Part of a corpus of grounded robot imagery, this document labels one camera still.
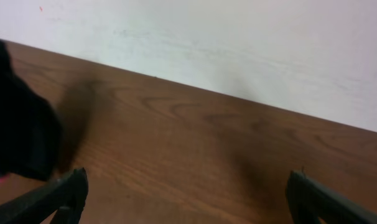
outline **black fabric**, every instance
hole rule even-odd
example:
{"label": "black fabric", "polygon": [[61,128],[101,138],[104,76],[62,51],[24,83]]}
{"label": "black fabric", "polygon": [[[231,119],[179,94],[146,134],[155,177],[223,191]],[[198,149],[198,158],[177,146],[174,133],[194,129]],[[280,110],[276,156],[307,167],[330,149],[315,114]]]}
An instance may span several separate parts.
{"label": "black fabric", "polygon": [[57,160],[61,133],[48,102],[12,71],[0,41],[0,172],[47,180]]}

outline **white backdrop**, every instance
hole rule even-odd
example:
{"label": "white backdrop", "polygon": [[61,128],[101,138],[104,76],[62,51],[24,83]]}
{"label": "white backdrop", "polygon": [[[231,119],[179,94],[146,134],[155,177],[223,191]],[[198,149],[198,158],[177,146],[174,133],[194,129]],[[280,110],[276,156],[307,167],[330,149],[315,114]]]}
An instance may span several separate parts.
{"label": "white backdrop", "polygon": [[377,0],[0,0],[0,38],[377,131]]}

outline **dark blurry object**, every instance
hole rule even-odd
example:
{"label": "dark blurry object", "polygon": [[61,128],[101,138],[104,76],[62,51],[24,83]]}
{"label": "dark blurry object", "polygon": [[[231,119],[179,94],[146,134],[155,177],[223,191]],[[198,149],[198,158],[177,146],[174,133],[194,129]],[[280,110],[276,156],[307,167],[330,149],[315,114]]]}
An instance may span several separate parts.
{"label": "dark blurry object", "polygon": [[48,102],[12,71],[0,41],[0,174],[47,180],[57,160],[61,133]]}
{"label": "dark blurry object", "polygon": [[88,180],[84,168],[0,205],[0,224],[39,224],[57,210],[51,224],[77,224],[81,218]]}
{"label": "dark blurry object", "polygon": [[295,224],[377,224],[377,215],[299,172],[291,172],[286,189]]}

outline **white surface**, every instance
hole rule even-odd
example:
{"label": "white surface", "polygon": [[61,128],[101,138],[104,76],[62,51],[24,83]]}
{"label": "white surface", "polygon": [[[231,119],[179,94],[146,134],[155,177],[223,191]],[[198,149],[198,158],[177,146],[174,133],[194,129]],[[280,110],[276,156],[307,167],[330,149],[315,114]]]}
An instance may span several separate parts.
{"label": "white surface", "polygon": [[0,0],[0,38],[377,131],[377,0]]}

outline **brown wooden surface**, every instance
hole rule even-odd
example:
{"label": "brown wooden surface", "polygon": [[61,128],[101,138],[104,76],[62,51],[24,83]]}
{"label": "brown wooden surface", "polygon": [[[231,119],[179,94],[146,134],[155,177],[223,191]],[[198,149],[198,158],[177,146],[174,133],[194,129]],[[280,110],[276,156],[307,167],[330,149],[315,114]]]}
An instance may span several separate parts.
{"label": "brown wooden surface", "polygon": [[[284,187],[302,167],[377,212],[377,133],[18,44],[9,50],[16,73],[64,122],[58,170],[88,172],[81,223],[292,223]],[[0,203],[42,184],[12,175]]]}

